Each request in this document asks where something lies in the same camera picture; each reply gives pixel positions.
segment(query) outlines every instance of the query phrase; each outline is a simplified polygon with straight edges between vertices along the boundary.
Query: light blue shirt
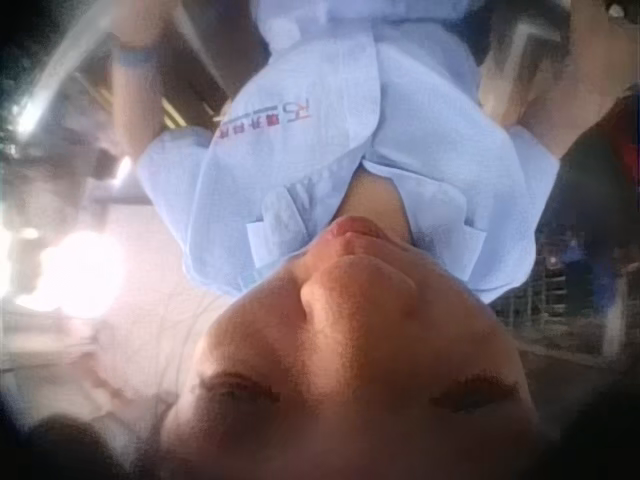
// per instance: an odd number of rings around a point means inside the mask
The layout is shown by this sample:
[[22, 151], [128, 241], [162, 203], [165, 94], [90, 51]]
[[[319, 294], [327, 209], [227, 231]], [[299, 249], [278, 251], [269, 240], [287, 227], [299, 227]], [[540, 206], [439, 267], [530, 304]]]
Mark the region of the light blue shirt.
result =
[[[254, 8], [274, 55], [215, 137], [170, 131], [142, 156], [188, 276], [242, 294], [330, 224], [363, 167], [395, 184], [415, 246], [482, 300], [520, 285], [557, 159], [483, 113], [470, 52], [429, 12], [398, 23], [397, 9], [332, 13], [339, 3]], [[448, 5], [434, 16], [450, 20], [469, 1], [373, 3]]]

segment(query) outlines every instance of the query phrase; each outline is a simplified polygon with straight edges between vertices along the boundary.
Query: neck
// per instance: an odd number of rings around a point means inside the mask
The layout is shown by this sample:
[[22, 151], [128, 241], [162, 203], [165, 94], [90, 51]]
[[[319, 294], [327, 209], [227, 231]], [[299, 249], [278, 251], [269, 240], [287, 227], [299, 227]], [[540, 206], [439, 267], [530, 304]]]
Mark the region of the neck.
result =
[[346, 215], [373, 220], [390, 237], [411, 243], [409, 220], [402, 198], [388, 178], [358, 169], [335, 218]]

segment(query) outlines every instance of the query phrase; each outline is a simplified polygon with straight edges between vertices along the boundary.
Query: nose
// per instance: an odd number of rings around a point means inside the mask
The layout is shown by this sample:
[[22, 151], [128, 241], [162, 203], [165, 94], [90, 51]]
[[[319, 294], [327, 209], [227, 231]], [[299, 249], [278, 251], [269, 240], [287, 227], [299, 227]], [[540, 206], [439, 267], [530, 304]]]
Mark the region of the nose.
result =
[[392, 392], [418, 305], [415, 284], [376, 258], [351, 255], [315, 273], [300, 296], [306, 378], [316, 398], [362, 394], [371, 402]]

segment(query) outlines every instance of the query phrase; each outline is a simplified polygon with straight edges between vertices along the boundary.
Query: person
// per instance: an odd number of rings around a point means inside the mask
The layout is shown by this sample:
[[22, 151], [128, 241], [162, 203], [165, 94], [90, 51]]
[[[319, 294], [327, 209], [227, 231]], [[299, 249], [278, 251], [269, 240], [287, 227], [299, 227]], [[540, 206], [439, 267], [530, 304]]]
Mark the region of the person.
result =
[[162, 132], [177, 3], [120, 4], [116, 128], [187, 275], [239, 298], [164, 458], [196, 478], [509, 476], [535, 410], [486, 303], [527, 278], [558, 158], [633, 81], [635, 30], [572, 2], [566, 70], [505, 131], [445, 28], [482, 2], [258, 0], [271, 58], [212, 136]]

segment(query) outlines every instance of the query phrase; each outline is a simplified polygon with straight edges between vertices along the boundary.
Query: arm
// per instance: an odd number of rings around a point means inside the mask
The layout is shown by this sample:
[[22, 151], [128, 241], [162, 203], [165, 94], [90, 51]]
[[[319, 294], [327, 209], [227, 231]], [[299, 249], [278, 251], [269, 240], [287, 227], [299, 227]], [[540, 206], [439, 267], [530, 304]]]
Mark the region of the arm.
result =
[[113, 112], [126, 153], [137, 159], [162, 133], [162, 86], [153, 49], [178, 0], [120, 0], [113, 33]]
[[610, 20], [600, 0], [574, 0], [565, 72], [527, 107], [520, 124], [561, 158], [634, 82], [637, 35], [637, 27]]

